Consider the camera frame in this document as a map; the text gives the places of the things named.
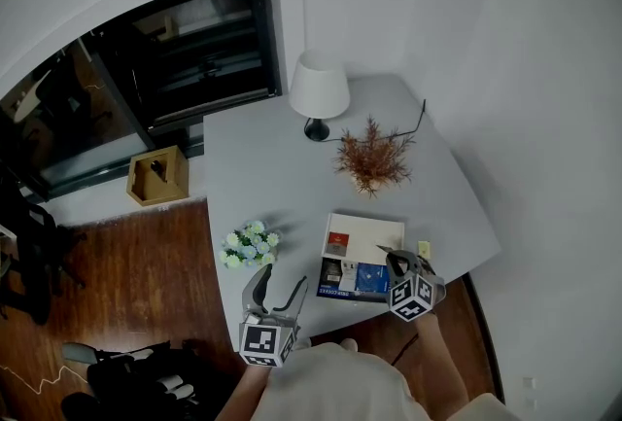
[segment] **black cable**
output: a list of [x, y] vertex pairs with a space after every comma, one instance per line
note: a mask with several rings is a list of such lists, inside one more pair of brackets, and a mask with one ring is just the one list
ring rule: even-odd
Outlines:
[[408, 350], [408, 349], [410, 348], [410, 346], [411, 346], [411, 345], [412, 345], [415, 341], [417, 341], [417, 339], [419, 339], [419, 334], [418, 334], [418, 333], [415, 333], [415, 335], [414, 335], [412, 338], [410, 338], [410, 339], [408, 340], [408, 343], [406, 343], [406, 344], [402, 347], [402, 349], [399, 351], [399, 353], [397, 354], [397, 356], [393, 359], [393, 361], [391, 362], [391, 366], [394, 366], [394, 365], [397, 363], [397, 361], [399, 361], [399, 359], [401, 359], [401, 356], [402, 356], [402, 355], [404, 355], [404, 354], [406, 353], [406, 350]]
[[[394, 138], [394, 137], [405, 136], [406, 134], [414, 134], [415, 132], [419, 130], [419, 125], [421, 125], [421, 120], [424, 117], [425, 113], [426, 113], [426, 100], [424, 99], [424, 103], [423, 105], [421, 105], [421, 113], [419, 114], [419, 120], [417, 121], [417, 126], [415, 127], [414, 130], [408, 130], [407, 132], [401, 132], [400, 134], [396, 134], [395, 136], [383, 136], [383, 137], [379, 137], [378, 139], [389, 139], [389, 138]], [[310, 120], [311, 120], [311, 117], [307, 119], [307, 122], [304, 125], [305, 131], [307, 130], [307, 126], [309, 125]], [[316, 141], [316, 143], [329, 143], [330, 141], [343, 141], [343, 140], [344, 139], [340, 137], [339, 139], [325, 139], [324, 141]]]

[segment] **wooden box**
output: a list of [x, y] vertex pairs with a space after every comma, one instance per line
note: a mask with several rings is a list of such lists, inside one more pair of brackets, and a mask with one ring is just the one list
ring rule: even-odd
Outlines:
[[[157, 161], [160, 174], [152, 170]], [[133, 157], [127, 176], [127, 194], [141, 206], [188, 198], [188, 161], [177, 146]]]

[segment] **human arm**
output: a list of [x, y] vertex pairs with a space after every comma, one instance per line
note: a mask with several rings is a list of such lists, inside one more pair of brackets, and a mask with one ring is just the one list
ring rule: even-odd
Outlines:
[[415, 320], [421, 346], [426, 397], [430, 400], [430, 418], [445, 421], [468, 404], [467, 387], [449, 354], [434, 314]]
[[255, 414], [270, 371], [270, 368], [262, 366], [247, 366], [242, 379], [216, 421], [250, 421]]

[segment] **yellow sticky note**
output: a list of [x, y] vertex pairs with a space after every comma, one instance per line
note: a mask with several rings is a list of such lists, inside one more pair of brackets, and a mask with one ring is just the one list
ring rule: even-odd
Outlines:
[[429, 241], [417, 241], [417, 248], [419, 248], [419, 255], [424, 259], [429, 260], [432, 257]]

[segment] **person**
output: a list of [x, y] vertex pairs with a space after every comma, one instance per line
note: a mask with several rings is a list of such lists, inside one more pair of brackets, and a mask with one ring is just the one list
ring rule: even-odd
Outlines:
[[282, 368], [248, 366], [217, 421], [516, 421], [492, 395], [468, 401], [433, 313], [414, 321], [430, 412], [416, 403], [403, 375], [358, 353], [356, 341], [293, 351]]

